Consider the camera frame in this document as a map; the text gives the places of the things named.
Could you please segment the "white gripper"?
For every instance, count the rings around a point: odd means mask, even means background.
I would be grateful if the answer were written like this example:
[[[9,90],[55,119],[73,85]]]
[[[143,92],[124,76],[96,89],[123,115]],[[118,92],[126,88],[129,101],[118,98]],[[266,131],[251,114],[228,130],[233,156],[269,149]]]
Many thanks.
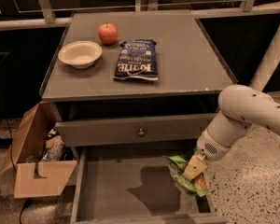
[[[221,160],[230,151],[231,145],[218,142],[207,130],[204,130],[197,140],[196,148],[200,154],[191,157],[182,174],[188,181],[193,180],[206,169],[205,159],[209,161]]]

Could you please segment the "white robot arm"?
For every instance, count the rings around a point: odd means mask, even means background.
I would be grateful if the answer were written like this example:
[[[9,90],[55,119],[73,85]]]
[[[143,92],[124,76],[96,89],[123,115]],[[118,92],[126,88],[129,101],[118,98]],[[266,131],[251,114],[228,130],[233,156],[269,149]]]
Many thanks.
[[[218,96],[219,112],[202,132],[183,176],[192,180],[208,161],[222,159],[253,125],[280,136],[280,104],[263,89],[280,63],[280,25],[249,86],[231,85]]]

